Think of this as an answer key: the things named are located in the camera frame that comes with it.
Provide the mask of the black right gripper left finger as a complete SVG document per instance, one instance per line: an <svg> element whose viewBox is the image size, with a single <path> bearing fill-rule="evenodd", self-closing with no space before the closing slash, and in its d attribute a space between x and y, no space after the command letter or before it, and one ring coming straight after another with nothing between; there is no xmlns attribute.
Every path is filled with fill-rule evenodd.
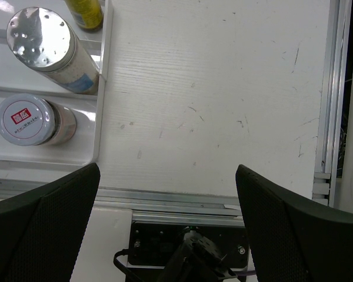
<svg viewBox="0 0 353 282"><path fill-rule="evenodd" d="M98 191L99 167L0 201L0 281L69 281Z"/></svg>

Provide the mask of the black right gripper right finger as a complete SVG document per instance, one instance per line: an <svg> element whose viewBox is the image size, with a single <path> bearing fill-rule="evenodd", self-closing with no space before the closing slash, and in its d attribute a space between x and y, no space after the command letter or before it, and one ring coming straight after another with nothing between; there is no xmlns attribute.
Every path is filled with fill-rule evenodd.
<svg viewBox="0 0 353 282"><path fill-rule="evenodd" d="M236 185L258 281L353 281L353 214L239 165Z"/></svg>

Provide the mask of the white cap spice jar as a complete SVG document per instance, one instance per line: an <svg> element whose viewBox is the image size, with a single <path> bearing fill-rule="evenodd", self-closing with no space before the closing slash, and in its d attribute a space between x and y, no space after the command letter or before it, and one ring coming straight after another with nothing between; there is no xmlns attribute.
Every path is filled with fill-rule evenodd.
<svg viewBox="0 0 353 282"><path fill-rule="evenodd" d="M36 95L12 95L0 104L0 134L14 145L59 145L76 126L72 110Z"/></svg>

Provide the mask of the blue label shaker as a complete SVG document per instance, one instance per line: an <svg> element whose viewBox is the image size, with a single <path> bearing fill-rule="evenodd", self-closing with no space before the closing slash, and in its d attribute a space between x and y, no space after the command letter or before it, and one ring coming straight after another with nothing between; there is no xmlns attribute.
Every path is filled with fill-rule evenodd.
<svg viewBox="0 0 353 282"><path fill-rule="evenodd" d="M70 92L97 93L97 64L56 12L35 6L18 11L8 22L6 40L27 68Z"/></svg>

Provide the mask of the yellow bottle tan cap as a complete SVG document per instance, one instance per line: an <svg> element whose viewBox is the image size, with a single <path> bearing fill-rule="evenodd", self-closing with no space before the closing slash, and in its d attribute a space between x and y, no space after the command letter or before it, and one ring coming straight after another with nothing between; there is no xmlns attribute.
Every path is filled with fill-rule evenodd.
<svg viewBox="0 0 353 282"><path fill-rule="evenodd" d="M65 0L65 3L81 29L94 32L103 27L104 13L98 0Z"/></svg>

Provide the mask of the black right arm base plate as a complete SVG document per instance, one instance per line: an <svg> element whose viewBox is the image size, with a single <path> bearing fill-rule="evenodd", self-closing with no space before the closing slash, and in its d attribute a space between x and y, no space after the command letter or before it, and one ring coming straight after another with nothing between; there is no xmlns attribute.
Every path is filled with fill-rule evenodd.
<svg viewBox="0 0 353 282"><path fill-rule="evenodd" d="M223 217L135 220L113 258L126 281L247 281L256 275L248 263L243 222Z"/></svg>

